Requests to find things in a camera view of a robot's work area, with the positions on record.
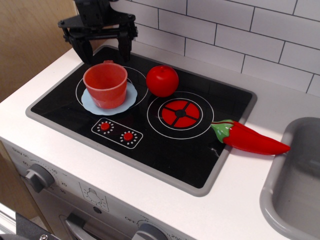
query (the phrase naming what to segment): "red chili pepper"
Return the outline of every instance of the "red chili pepper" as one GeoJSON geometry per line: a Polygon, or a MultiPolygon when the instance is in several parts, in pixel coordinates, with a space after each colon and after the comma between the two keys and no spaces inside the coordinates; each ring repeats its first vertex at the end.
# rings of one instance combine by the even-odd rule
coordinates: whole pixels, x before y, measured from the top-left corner
{"type": "Polygon", "coordinates": [[[261,135],[237,121],[212,122],[211,127],[221,143],[236,149],[263,155],[283,154],[290,150],[288,145],[261,135]]]}

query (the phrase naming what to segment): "white tile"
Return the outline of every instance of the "white tile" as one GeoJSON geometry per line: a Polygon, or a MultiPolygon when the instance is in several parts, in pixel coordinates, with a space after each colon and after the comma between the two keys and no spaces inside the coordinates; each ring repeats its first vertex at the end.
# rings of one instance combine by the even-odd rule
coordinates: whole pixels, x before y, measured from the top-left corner
{"type": "Polygon", "coordinates": [[[320,49],[320,22],[256,8],[251,31],[320,49]]]}
{"type": "Polygon", "coordinates": [[[158,28],[158,9],[131,1],[111,2],[111,7],[119,12],[135,15],[135,23],[158,28]]]}
{"type": "Polygon", "coordinates": [[[159,29],[201,42],[215,43],[216,24],[190,16],[159,10],[159,29]]]}
{"type": "Polygon", "coordinates": [[[164,49],[179,55],[185,53],[185,38],[147,26],[138,25],[137,42],[164,49]]]}
{"type": "Polygon", "coordinates": [[[308,89],[308,94],[320,97],[320,76],[314,75],[310,87],[308,89]]]}
{"type": "Polygon", "coordinates": [[[233,0],[233,2],[248,4],[287,14],[292,14],[296,5],[296,0],[233,0]]]}
{"type": "Polygon", "coordinates": [[[133,2],[172,11],[179,14],[186,14],[187,11],[187,0],[133,0],[133,2]]]}
{"type": "Polygon", "coordinates": [[[188,0],[187,15],[249,30],[254,7],[225,0],[188,0]]]}
{"type": "Polygon", "coordinates": [[[286,42],[280,63],[320,74],[320,50],[286,42]]]}
{"type": "Polygon", "coordinates": [[[242,73],[304,93],[312,78],[312,74],[309,72],[252,56],[245,56],[242,73]]]}
{"type": "Polygon", "coordinates": [[[319,0],[299,0],[296,4],[294,15],[320,21],[319,0]]]}
{"type": "Polygon", "coordinates": [[[278,62],[284,41],[218,24],[215,45],[278,62]]]}
{"type": "Polygon", "coordinates": [[[244,55],[203,42],[186,40],[185,56],[219,67],[241,72],[244,55]]]}

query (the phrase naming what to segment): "sink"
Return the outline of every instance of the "sink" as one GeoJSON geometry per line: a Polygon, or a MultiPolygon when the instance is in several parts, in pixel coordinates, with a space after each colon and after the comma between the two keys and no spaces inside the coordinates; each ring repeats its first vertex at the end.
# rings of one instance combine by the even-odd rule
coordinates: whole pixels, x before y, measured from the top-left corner
{"type": "Polygon", "coordinates": [[[320,240],[320,118],[291,122],[260,194],[267,222],[292,240],[320,240]]]}

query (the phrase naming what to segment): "red tomato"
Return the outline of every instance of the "red tomato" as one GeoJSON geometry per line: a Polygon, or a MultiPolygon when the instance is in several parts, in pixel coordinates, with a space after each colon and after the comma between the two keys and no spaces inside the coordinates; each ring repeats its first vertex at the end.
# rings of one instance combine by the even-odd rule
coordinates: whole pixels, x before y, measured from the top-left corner
{"type": "Polygon", "coordinates": [[[146,75],[146,86],[157,97],[170,96],[177,90],[178,85],[178,74],[170,66],[155,66],[146,75]]]}

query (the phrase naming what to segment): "plastic cup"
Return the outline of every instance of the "plastic cup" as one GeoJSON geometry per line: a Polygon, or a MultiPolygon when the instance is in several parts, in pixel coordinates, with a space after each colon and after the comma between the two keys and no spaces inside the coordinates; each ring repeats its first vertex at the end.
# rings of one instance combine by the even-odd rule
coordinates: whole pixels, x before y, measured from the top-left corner
{"type": "Polygon", "coordinates": [[[127,77],[123,66],[107,60],[90,67],[83,75],[83,82],[95,105],[114,109],[126,99],[127,77]]]}

